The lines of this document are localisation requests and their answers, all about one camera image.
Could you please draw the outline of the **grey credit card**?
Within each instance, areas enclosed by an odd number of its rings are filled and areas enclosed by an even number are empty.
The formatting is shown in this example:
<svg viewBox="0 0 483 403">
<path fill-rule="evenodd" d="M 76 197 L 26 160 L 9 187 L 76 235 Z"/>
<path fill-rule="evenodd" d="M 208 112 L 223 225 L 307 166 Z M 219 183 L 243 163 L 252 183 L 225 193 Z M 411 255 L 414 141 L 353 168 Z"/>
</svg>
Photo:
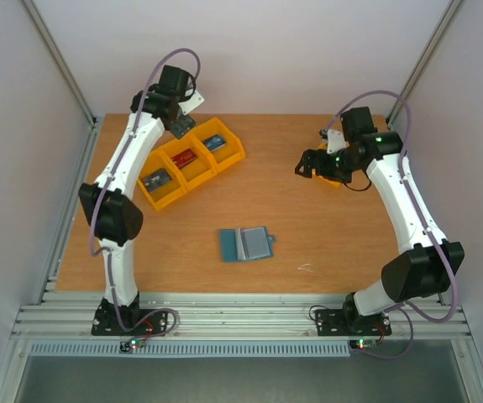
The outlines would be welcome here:
<svg viewBox="0 0 483 403">
<path fill-rule="evenodd" d="M 141 181 L 145 190 L 147 190 L 149 193 L 152 193 L 160 189 L 162 186 L 170 183 L 172 179 L 166 169 L 159 168 L 155 172 L 144 177 Z"/>
</svg>

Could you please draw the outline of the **teal leather card holder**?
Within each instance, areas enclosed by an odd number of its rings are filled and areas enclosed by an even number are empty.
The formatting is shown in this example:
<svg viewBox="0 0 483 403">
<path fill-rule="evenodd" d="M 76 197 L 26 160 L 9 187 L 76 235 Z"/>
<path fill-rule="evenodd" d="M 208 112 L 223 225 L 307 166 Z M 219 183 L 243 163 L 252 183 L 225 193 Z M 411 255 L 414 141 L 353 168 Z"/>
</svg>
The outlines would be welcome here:
<svg viewBox="0 0 483 403">
<path fill-rule="evenodd" d="M 274 256 L 274 235 L 267 227 L 219 230 L 219 246 L 224 263 L 248 263 Z"/>
</svg>

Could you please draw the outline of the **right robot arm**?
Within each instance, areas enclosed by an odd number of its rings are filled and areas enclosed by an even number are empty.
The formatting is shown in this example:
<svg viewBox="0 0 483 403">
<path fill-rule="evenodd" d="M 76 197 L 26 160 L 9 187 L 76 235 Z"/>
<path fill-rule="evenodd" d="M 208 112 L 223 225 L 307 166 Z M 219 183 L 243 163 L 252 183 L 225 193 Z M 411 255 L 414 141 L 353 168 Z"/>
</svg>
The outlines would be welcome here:
<svg viewBox="0 0 483 403">
<path fill-rule="evenodd" d="M 323 311 L 322 331 L 346 336 L 373 330 L 388 334 L 386 313 L 412 299 L 458 292 L 455 276 L 465 251 L 450 242 L 433 220 L 410 171 L 399 134 L 379 131 L 368 107 L 354 107 L 339 117 L 341 130 L 323 129 L 326 144 L 302 153 L 295 172 L 347 186 L 356 171 L 379 193 L 396 233 L 398 255 L 369 287 L 348 294 L 339 310 Z"/>
</svg>

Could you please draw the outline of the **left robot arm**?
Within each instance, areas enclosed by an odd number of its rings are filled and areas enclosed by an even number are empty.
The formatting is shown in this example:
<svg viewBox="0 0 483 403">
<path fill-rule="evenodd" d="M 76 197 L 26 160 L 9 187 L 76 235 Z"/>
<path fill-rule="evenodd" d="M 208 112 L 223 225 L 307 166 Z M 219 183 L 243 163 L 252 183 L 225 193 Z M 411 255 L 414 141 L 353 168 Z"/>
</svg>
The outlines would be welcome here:
<svg viewBox="0 0 483 403">
<path fill-rule="evenodd" d="M 192 107 L 184 107 L 186 102 Z M 89 253 L 102 256 L 106 281 L 92 322 L 95 334 L 136 333 L 148 319 L 139 309 L 134 278 L 134 240 L 144 222 L 134 189 L 157 141 L 166 132 L 179 139 L 194 128 L 189 113 L 201 103 L 193 74 L 172 65 L 155 68 L 133 98 L 126 129 L 106 167 L 93 183 L 80 186 Z"/>
</svg>

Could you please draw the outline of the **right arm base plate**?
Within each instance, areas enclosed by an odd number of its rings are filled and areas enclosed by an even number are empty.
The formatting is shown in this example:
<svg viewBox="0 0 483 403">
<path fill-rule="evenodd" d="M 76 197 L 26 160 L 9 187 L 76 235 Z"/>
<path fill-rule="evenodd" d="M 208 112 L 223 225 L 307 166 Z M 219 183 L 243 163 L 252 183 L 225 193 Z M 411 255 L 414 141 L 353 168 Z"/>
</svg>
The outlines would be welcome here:
<svg viewBox="0 0 483 403">
<path fill-rule="evenodd" d="M 346 315 L 341 309 L 317 309 L 309 314 L 318 336 L 391 336 L 392 330 L 387 317 L 375 314 L 367 317 Z"/>
</svg>

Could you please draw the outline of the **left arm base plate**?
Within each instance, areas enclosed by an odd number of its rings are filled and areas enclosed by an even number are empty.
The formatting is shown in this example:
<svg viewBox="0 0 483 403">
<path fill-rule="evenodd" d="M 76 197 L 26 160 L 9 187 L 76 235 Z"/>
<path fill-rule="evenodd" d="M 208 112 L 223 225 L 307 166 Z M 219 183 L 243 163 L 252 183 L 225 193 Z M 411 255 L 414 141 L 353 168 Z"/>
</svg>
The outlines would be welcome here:
<svg viewBox="0 0 483 403">
<path fill-rule="evenodd" d="M 160 310 L 141 309 L 138 303 L 119 307 L 121 326 L 115 305 L 102 299 L 92 320 L 92 336 L 143 337 L 161 335 L 170 323 L 169 313 Z"/>
</svg>

